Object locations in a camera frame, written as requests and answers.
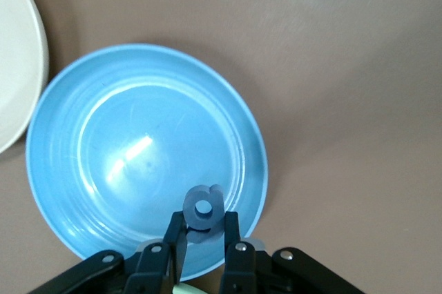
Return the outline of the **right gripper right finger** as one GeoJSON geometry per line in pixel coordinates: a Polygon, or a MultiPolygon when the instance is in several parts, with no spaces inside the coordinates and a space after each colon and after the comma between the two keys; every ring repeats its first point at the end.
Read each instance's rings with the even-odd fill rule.
{"type": "Polygon", "coordinates": [[[255,248],[240,237],[236,212],[224,216],[224,261],[220,293],[362,293],[298,248],[255,248]]]}

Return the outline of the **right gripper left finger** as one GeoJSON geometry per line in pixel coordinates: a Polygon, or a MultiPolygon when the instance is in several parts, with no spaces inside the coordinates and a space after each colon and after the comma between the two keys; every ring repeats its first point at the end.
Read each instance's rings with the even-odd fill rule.
{"type": "Polygon", "coordinates": [[[52,278],[32,293],[172,293],[187,250],[186,222],[173,213],[162,239],[144,243],[129,258],[105,250],[52,278]]]}

